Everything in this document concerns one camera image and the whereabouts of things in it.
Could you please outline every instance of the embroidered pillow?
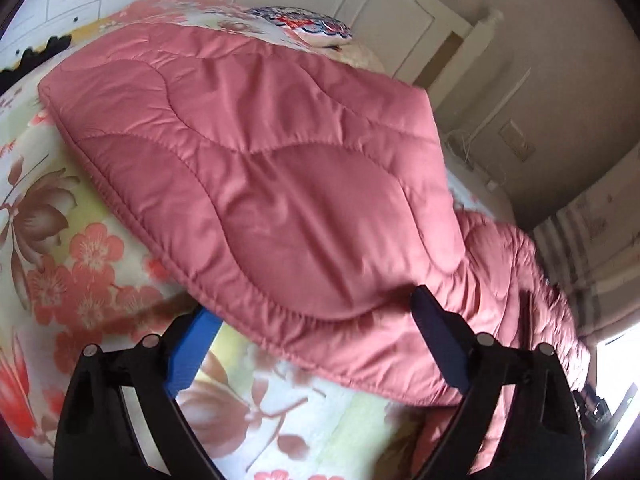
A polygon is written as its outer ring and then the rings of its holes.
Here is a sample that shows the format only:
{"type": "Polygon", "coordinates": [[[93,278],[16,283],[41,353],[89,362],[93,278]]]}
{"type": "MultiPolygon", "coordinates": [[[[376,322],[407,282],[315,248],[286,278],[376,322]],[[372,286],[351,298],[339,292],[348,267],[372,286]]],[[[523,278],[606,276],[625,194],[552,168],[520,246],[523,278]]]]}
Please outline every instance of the embroidered pillow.
{"type": "Polygon", "coordinates": [[[340,20],[299,7],[254,7],[249,14],[288,28],[311,46],[332,46],[351,41],[351,30],[340,20]]]}

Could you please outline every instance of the screw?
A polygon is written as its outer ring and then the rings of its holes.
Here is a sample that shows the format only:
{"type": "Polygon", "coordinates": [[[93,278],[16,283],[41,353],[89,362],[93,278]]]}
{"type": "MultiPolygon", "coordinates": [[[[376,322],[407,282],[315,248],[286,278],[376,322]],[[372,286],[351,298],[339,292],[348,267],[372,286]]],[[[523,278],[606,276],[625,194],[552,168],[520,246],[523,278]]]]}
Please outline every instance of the screw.
{"type": "Polygon", "coordinates": [[[145,335],[142,340],[142,346],[145,348],[153,348],[160,342],[160,336],[158,334],[145,335]]]}
{"type": "Polygon", "coordinates": [[[476,341],[478,341],[482,346],[493,346],[495,343],[494,336],[487,334],[486,332],[479,333],[476,336],[476,341]]]}
{"type": "Polygon", "coordinates": [[[82,355],[85,357],[92,357],[98,353],[98,345],[87,345],[82,350],[82,355]]]}
{"type": "Polygon", "coordinates": [[[552,356],[556,353],[554,348],[549,343],[540,343],[538,348],[544,355],[552,356]]]}

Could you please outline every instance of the comforter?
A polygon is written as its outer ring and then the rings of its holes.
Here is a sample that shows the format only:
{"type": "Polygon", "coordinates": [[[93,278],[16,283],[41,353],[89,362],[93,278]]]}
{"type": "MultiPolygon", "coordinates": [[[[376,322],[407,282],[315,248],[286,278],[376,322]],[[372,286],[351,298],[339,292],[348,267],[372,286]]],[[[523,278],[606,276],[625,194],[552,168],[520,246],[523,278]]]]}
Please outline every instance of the comforter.
{"type": "Polygon", "coordinates": [[[269,352],[455,404],[408,312],[424,283],[475,332],[551,343],[584,383],[588,354],[532,242],[453,211],[424,91],[245,36],[136,24],[62,62],[40,96],[123,224],[269,352]]]}
{"type": "MultiPolygon", "coordinates": [[[[0,236],[0,413],[48,478],[62,401],[82,347],[128,348],[149,332],[162,333],[195,304],[104,205],[38,99],[39,81],[62,59],[136,22],[232,31],[311,51],[235,6],[145,0],[75,30],[71,48],[0,98],[0,233],[6,233],[0,236]]],[[[380,70],[366,47],[352,47],[332,52],[380,70]]],[[[177,401],[225,477],[250,480],[402,475],[424,411],[322,380],[226,323],[177,401]]],[[[129,415],[136,428],[143,426],[139,406],[129,415]]],[[[144,431],[138,438],[150,465],[165,470],[152,439],[144,431]]]]}

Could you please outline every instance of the beige wall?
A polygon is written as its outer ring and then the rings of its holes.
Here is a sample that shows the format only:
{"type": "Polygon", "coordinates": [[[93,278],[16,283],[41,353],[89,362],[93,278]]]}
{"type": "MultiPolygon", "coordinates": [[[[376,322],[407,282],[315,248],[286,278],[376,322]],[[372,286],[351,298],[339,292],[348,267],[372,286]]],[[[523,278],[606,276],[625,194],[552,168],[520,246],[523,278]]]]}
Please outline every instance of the beige wall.
{"type": "Polygon", "coordinates": [[[510,104],[472,143],[506,177],[519,223],[537,224],[597,180],[640,139],[640,41],[613,0],[442,0],[472,22],[497,7],[494,42],[439,108],[441,132],[471,132],[516,84],[510,104]],[[536,153],[520,162],[501,137],[509,119],[536,153]]]}

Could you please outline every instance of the brown leaf print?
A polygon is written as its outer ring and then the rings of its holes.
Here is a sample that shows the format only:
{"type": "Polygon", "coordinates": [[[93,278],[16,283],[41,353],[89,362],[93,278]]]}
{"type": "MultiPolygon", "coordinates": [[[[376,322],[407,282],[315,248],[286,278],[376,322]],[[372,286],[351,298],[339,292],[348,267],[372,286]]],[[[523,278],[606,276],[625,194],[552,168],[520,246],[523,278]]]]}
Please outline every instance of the brown leaf print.
{"type": "Polygon", "coordinates": [[[59,233],[68,227],[66,215],[77,205],[69,191],[80,180],[62,176],[64,169],[44,174],[17,205],[13,224],[22,257],[42,271],[42,255],[60,245],[59,233]]]}
{"type": "Polygon", "coordinates": [[[251,359],[254,369],[262,372],[273,371],[275,365],[278,364],[279,361],[276,356],[271,355],[266,350],[263,350],[258,345],[254,344],[247,347],[246,353],[249,359],[251,359]]]}
{"type": "Polygon", "coordinates": [[[9,234],[9,225],[11,224],[11,222],[9,220],[6,221],[6,225],[4,226],[4,229],[2,229],[2,234],[0,234],[0,249],[2,249],[4,247],[4,244],[6,242],[6,236],[9,234]]]}
{"type": "Polygon", "coordinates": [[[231,20],[223,20],[218,23],[218,26],[227,32],[239,32],[241,34],[259,34],[260,31],[251,25],[240,22],[232,22],[231,20]]]}
{"type": "Polygon", "coordinates": [[[210,458],[233,453],[244,442],[251,410],[226,387],[194,381],[178,395],[178,403],[210,458]]]}
{"type": "Polygon", "coordinates": [[[415,406],[406,406],[399,402],[388,402],[385,406],[385,424],[402,426],[403,424],[420,424],[426,410],[415,406]]]}
{"type": "Polygon", "coordinates": [[[13,250],[11,253],[11,276],[14,279],[14,287],[20,304],[24,310],[31,310],[31,301],[29,301],[29,293],[27,289],[27,277],[22,268],[22,262],[18,257],[18,253],[13,250]]]}
{"type": "Polygon", "coordinates": [[[251,412],[248,416],[249,418],[249,429],[252,431],[257,431],[260,429],[262,425],[263,416],[260,412],[251,412]]]}
{"type": "Polygon", "coordinates": [[[292,460],[304,460],[309,454],[305,439],[298,435],[279,436],[278,449],[292,460]]]}
{"type": "Polygon", "coordinates": [[[291,375],[291,381],[296,386],[309,386],[313,378],[314,377],[312,374],[310,374],[306,370],[303,370],[302,368],[296,368],[295,370],[293,370],[293,373],[291,375]]]}
{"type": "Polygon", "coordinates": [[[254,400],[256,406],[260,406],[268,389],[269,381],[267,379],[261,379],[260,377],[254,378],[254,384],[251,386],[251,398],[254,400]]]}
{"type": "Polygon", "coordinates": [[[207,352],[207,356],[200,366],[200,371],[220,384],[228,384],[225,369],[211,350],[207,352]]]}
{"type": "MultiPolygon", "coordinates": [[[[251,462],[249,462],[249,465],[245,468],[246,472],[249,472],[249,469],[252,468],[252,466],[255,464],[255,462],[260,458],[260,455],[262,453],[264,453],[267,448],[273,443],[274,440],[276,440],[277,438],[280,437],[280,431],[282,430],[282,427],[284,425],[284,421],[287,418],[287,414],[292,412],[293,410],[299,408],[300,406],[302,406],[303,404],[306,404],[308,402],[308,398],[304,397],[303,399],[298,400],[298,402],[295,402],[294,404],[288,406],[287,408],[280,410],[279,412],[276,413],[264,413],[262,410],[260,410],[260,412],[258,413],[261,417],[260,421],[262,420],[262,418],[271,418],[271,419],[278,419],[278,423],[275,427],[275,430],[273,431],[273,434],[269,437],[269,439],[267,440],[267,442],[265,442],[264,446],[262,447],[262,450],[258,453],[258,455],[255,456],[255,458],[253,460],[251,460],[251,462]]],[[[284,439],[284,446],[287,447],[289,445],[289,436],[286,436],[286,438],[284,439]]],[[[298,450],[302,450],[302,448],[300,447],[300,444],[294,444],[294,446],[298,446],[297,449],[298,450]]]]}
{"type": "Polygon", "coordinates": [[[7,177],[7,180],[9,181],[9,184],[11,184],[12,186],[15,186],[18,183],[18,179],[20,179],[20,176],[22,174],[23,162],[24,162],[24,157],[19,156],[17,159],[15,159],[15,162],[11,165],[11,170],[9,171],[9,176],[7,177]]]}
{"type": "Polygon", "coordinates": [[[40,421],[40,429],[44,433],[49,433],[49,431],[56,430],[58,428],[58,421],[53,418],[49,413],[45,413],[42,416],[42,420],[40,421]]]}

